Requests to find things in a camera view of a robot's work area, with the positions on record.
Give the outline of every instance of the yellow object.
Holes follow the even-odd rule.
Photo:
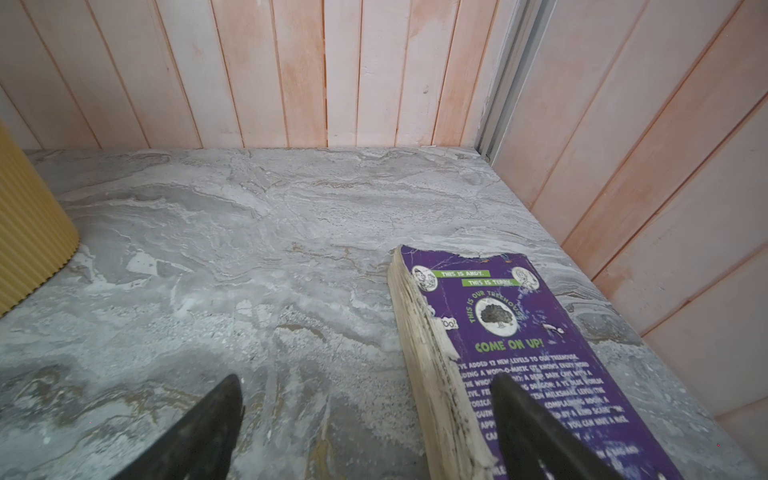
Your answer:
[[[79,240],[0,121],[0,316],[58,272]]]

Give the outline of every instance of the book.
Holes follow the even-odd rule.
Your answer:
[[[434,480],[515,480],[491,408],[502,372],[620,475],[682,480],[525,255],[400,246],[387,278]]]

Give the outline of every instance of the wood paneling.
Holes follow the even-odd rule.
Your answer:
[[[646,0],[554,7],[494,164],[530,207],[587,110]]]
[[[363,0],[357,145],[394,147],[410,0]]]
[[[764,101],[594,280],[638,332],[768,239],[766,132]]]
[[[88,0],[150,147],[199,148],[154,0]]]
[[[146,148],[136,114],[85,1],[24,3],[99,144]]]
[[[718,417],[717,421],[768,472],[768,398]]]
[[[322,0],[273,0],[290,147],[325,147]]]
[[[766,285],[763,249],[644,337],[713,415],[768,396]]]
[[[46,148],[98,143],[22,4],[0,2],[0,84]]]
[[[509,33],[512,19],[517,15],[519,5],[518,0],[498,0],[491,31],[488,33],[488,40],[483,51],[482,63],[475,81],[475,90],[472,92],[467,118],[464,122],[461,142],[463,147],[475,147],[485,107],[488,105],[488,99],[492,94],[491,89],[498,71],[504,42]]]
[[[458,146],[475,91],[485,43],[498,0],[461,2],[440,95],[432,143]]]
[[[768,2],[746,0],[563,243],[587,275],[598,274],[768,91],[765,58]]]
[[[210,0],[157,0],[204,148],[242,147]]]
[[[558,242],[565,241],[736,4],[649,1],[531,209]]]
[[[328,146],[354,147],[362,0],[325,0]]]
[[[471,144],[517,2],[8,0],[0,84],[44,147]]]
[[[0,88],[0,119],[2,119],[20,148],[28,148],[30,150],[40,148],[38,139],[29,130],[27,123],[18,114],[18,110],[16,110],[11,99],[8,98],[8,95],[5,94],[5,90],[2,88]]]
[[[246,147],[287,147],[271,2],[214,0]]]
[[[395,145],[432,144],[457,7],[458,0],[411,0]]]

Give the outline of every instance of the marble floor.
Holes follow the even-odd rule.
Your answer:
[[[3,480],[108,478],[230,372],[231,478],[427,479],[386,285],[400,243],[527,254],[686,478],[761,478],[474,151],[31,160],[82,240],[0,319]]]

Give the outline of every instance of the cartoon drawing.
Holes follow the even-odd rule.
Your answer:
[[[562,328],[558,326],[550,325],[549,323],[542,323],[541,326],[543,326],[545,330],[550,332],[557,332],[561,335],[565,333],[565,330],[563,330]]]
[[[416,279],[416,284],[419,285],[420,289],[425,292],[437,290],[437,277],[426,266],[414,265],[411,274]]]
[[[512,277],[517,280],[523,288],[530,291],[538,290],[538,278],[522,266],[516,266],[512,269]]]

